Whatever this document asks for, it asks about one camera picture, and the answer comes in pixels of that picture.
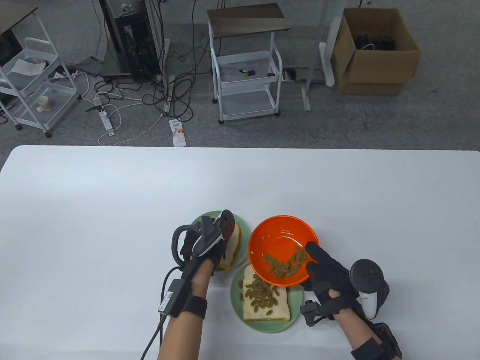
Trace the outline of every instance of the toast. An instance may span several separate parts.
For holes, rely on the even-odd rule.
[[[225,259],[222,258],[220,260],[220,264],[218,265],[219,269],[223,270],[231,270],[233,261],[235,260],[235,255],[237,254],[237,250],[239,249],[241,239],[241,229],[240,226],[235,224],[235,229],[233,230],[232,236],[230,236],[230,240],[227,243],[227,250],[225,251]]]
[[[290,308],[287,303],[287,288],[284,287],[274,287],[272,285],[264,284],[270,290],[272,290],[272,297],[274,304],[272,307],[265,306],[264,308],[255,305],[255,298],[250,298],[250,294],[247,291],[250,289],[252,291],[252,283],[255,280],[258,280],[257,274],[253,271],[251,265],[248,265],[244,271],[244,279],[242,283],[242,294],[243,294],[243,319],[245,321],[261,321],[261,320],[282,320],[290,321]]]

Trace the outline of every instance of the white metal shelf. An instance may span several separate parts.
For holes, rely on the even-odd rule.
[[[47,65],[40,75],[27,76],[12,72],[12,68],[16,62],[21,59],[32,64],[40,64],[46,62]],[[32,93],[50,76],[55,69],[61,65],[60,59],[55,54],[49,54],[46,52],[23,49],[17,56],[2,66],[2,70],[6,75],[0,77],[0,93],[16,96],[15,88],[23,96],[27,96]]]
[[[283,62],[275,44],[275,33],[271,32],[270,50],[242,54],[216,56],[213,49],[213,31],[208,24],[215,101],[220,110],[219,123],[276,114],[279,115],[281,73]],[[239,71],[255,71],[245,77]],[[276,99],[270,91],[270,85],[277,83]]]
[[[5,111],[5,114],[15,124],[17,130],[21,130],[22,125],[33,126],[41,129],[46,137],[51,137],[52,134],[49,130],[75,102],[79,93],[72,76],[62,61],[41,19],[35,12],[33,16],[39,22],[47,40],[27,37],[25,39],[25,49],[7,64],[0,66],[0,93],[16,96],[21,102],[20,107],[13,113],[1,101],[0,108]],[[30,48],[31,44],[48,45],[53,50],[53,54],[33,50]],[[46,66],[41,74],[37,76],[21,75],[12,72],[19,59],[32,64],[45,62]],[[49,82],[49,76],[59,66],[63,67],[72,87],[60,86]],[[49,111],[41,112],[36,109],[37,100],[40,96],[48,97],[49,106],[51,107]]]
[[[35,109],[36,101],[40,96],[48,96],[48,102],[51,106],[50,111],[38,112]],[[77,93],[75,89],[44,82],[37,91],[27,99],[27,106],[20,106],[13,113],[13,116],[19,124],[33,126],[38,129],[41,129],[43,125],[47,130],[50,130],[76,99]],[[35,116],[39,122],[35,120],[29,109],[35,112]]]
[[[230,86],[249,86],[278,82],[279,72],[269,51],[219,56],[216,58],[220,69],[222,89]],[[245,78],[239,69],[253,70],[255,75]]]

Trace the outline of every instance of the label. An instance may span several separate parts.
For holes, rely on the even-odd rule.
[[[172,297],[173,292],[172,291],[167,291],[167,294],[165,295],[165,298],[163,299],[162,303],[160,304],[160,307],[158,308],[158,312],[163,312],[165,311],[165,308],[167,307],[167,304]]]
[[[173,146],[183,147],[187,146],[185,142],[185,134],[183,133],[183,126],[181,121],[178,119],[173,119],[169,121],[170,128],[172,129],[172,137],[173,137]]]

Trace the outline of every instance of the small cup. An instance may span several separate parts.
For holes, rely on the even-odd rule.
[[[45,95],[39,96],[36,101],[44,111],[52,110],[52,105],[48,101],[48,96],[45,96]]]

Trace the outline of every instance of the cardboard box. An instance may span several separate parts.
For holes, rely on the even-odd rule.
[[[395,51],[357,50],[363,34],[395,40]],[[347,8],[338,30],[332,65],[343,95],[398,95],[415,73],[420,49],[398,9]]]

